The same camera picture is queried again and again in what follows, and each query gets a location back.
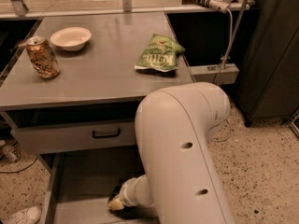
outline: drawer front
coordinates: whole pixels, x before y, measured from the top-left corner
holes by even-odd
[[[13,129],[12,135],[29,153],[45,154],[135,144],[132,120],[72,126]]]

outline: gray countertop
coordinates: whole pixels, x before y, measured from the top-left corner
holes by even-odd
[[[56,31],[76,26],[89,29],[92,39],[77,52],[54,47],[61,66],[56,78],[41,78],[26,50],[22,53],[0,88],[0,111],[130,101],[160,88],[192,82],[181,56],[173,76],[134,69],[153,34],[174,38],[163,12],[47,17],[36,35],[50,40]]]

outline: shoe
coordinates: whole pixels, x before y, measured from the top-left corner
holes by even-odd
[[[23,209],[10,217],[1,219],[3,224],[36,224],[41,215],[39,206]]]

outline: robot arm screw hole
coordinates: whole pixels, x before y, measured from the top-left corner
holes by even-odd
[[[191,142],[187,142],[187,143],[185,143],[185,144],[182,144],[181,146],[180,146],[180,148],[182,148],[182,149],[189,149],[189,148],[191,148],[193,146],[193,143],[191,143]]]
[[[202,195],[205,195],[208,193],[208,190],[207,189],[201,189],[199,191],[196,192],[196,196],[202,196]]]

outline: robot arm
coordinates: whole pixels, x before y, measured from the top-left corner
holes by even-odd
[[[153,202],[161,224],[234,223],[206,145],[229,114],[226,94],[210,83],[148,95],[135,117],[146,177],[126,183],[122,199]]]

